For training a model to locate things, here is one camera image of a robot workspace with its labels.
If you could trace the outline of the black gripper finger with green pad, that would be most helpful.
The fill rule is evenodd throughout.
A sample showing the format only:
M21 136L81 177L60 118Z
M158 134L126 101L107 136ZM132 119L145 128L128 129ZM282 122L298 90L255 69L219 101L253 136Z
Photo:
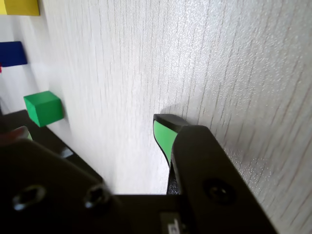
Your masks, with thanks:
M276 232L208 127L173 114L155 114L153 133L175 174L192 233Z

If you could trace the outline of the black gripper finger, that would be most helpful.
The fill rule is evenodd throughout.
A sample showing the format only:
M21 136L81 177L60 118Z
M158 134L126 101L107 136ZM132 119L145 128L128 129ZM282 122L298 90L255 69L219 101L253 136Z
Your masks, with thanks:
M1 233L117 233L115 201L104 184L23 134L0 136Z

